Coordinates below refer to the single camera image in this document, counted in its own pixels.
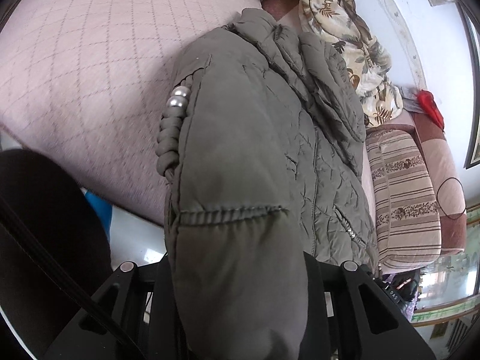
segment bead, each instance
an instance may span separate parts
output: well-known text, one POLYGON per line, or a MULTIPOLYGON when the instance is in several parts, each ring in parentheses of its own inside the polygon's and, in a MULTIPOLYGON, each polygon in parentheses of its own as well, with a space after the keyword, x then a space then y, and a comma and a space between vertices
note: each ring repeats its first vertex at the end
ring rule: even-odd
POLYGON ((182 96, 172 96, 169 98, 168 105, 169 107, 183 107, 186 108, 188 100, 182 96))
POLYGON ((189 98, 190 93, 191 93, 190 89, 187 88, 186 86, 177 86, 172 91, 170 96, 181 96, 181 97, 189 98))

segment striped object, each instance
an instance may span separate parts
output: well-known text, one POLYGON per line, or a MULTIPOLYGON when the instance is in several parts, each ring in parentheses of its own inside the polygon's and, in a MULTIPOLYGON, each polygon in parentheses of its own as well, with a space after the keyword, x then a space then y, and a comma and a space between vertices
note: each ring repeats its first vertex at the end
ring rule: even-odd
POLYGON ((430 176, 409 133, 368 135, 376 230, 384 273, 426 266, 440 255, 440 219, 430 176))
POLYGON ((452 152, 442 130, 425 114, 411 113, 423 158, 438 200, 442 255, 463 252, 467 244, 465 197, 458 181, 452 152))

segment white floor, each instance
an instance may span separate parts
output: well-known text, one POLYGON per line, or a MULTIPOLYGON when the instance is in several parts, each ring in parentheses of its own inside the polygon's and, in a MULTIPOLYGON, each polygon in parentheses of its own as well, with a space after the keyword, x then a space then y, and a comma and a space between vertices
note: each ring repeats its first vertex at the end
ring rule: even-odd
MULTIPOLYGON (((0 143, 3 150, 21 148, 18 142, 3 131, 0 131, 0 143)), ((156 263, 166 253, 164 230, 118 207, 113 207, 110 250, 113 269, 124 261, 132 261, 138 266, 156 263)))

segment floral blanket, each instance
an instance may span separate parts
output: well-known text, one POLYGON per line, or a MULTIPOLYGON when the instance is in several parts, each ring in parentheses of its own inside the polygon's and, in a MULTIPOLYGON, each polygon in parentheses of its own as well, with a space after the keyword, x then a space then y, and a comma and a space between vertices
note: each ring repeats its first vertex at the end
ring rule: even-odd
POLYGON ((357 15, 355 0, 301 0, 299 10, 302 29, 333 43, 345 59, 365 126, 376 127, 400 115, 400 92, 386 75, 392 66, 390 54, 357 15))

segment red cloth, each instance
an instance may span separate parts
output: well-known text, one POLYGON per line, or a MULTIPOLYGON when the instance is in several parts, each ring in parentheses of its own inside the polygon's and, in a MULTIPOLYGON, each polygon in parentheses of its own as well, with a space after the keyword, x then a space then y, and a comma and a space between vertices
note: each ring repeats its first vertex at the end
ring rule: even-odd
POLYGON ((443 122, 443 116, 435 103, 434 95, 432 95, 431 92, 422 89, 417 94, 417 100, 430 119, 443 131, 445 123, 443 122))

